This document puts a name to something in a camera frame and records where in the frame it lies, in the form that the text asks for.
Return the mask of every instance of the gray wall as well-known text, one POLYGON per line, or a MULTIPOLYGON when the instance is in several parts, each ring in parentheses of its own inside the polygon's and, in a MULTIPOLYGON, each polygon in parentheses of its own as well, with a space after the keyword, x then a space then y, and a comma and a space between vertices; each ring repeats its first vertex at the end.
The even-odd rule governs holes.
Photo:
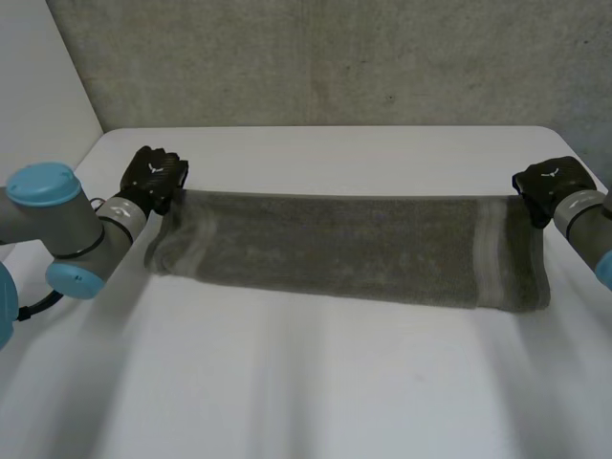
POLYGON ((106 130, 539 124, 612 183, 610 0, 49 0, 106 130))

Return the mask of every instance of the folded towel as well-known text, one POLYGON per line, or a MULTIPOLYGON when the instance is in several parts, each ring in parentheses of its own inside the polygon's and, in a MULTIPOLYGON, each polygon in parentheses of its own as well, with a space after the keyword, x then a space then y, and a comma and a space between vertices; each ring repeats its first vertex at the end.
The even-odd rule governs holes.
POLYGON ((182 191, 153 273, 304 294, 509 312, 550 292, 542 231, 518 197, 325 197, 182 191))

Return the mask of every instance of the light blue joint cap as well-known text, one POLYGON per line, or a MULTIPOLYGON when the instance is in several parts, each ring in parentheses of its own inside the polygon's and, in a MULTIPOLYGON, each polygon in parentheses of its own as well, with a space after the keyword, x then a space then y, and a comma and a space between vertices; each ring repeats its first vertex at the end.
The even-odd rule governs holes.
POLYGON ((66 263, 49 265, 46 277, 54 290, 72 298, 91 299, 104 287, 104 281, 94 273, 66 263))
POLYGON ((18 170, 7 182, 7 196, 21 206, 49 208, 75 199, 80 181, 62 163, 39 163, 18 170))
POLYGON ((601 258, 595 267, 595 274, 603 285, 612 290, 612 251, 601 258))
POLYGON ((0 263, 0 349, 12 337, 12 323, 19 314, 17 289, 9 270, 0 263))

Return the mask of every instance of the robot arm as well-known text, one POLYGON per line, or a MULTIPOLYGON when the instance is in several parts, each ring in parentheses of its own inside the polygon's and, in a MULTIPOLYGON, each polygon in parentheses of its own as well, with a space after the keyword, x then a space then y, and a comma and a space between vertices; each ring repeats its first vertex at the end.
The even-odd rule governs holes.
MULTIPOLYGON (((49 285, 62 295, 93 298, 139 236, 151 211, 167 213, 187 172, 187 161, 176 153, 145 146, 123 174, 120 192, 95 211, 68 166, 31 165, 0 188, 0 242, 40 239, 54 256, 46 272, 49 285)), ((0 264, 0 347, 11 336, 16 315, 16 290, 0 264)))
POLYGON ((543 229, 551 219, 602 284, 612 290, 612 195, 572 157, 527 167, 513 176, 532 224, 543 229))

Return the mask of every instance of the white table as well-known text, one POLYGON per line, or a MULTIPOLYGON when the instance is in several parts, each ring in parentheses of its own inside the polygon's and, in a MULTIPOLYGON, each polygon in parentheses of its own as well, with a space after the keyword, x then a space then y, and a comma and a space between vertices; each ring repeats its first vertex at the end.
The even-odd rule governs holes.
MULTIPOLYGON (((297 194, 514 194, 515 172, 574 155, 540 127, 127 129, 76 170, 88 195, 145 144, 189 160, 191 188, 297 194)), ((16 325, 3 458, 610 456, 612 294, 552 225, 552 303, 524 316, 154 277, 158 225, 98 298, 16 325)), ((24 304, 50 261, 8 258, 24 304)))

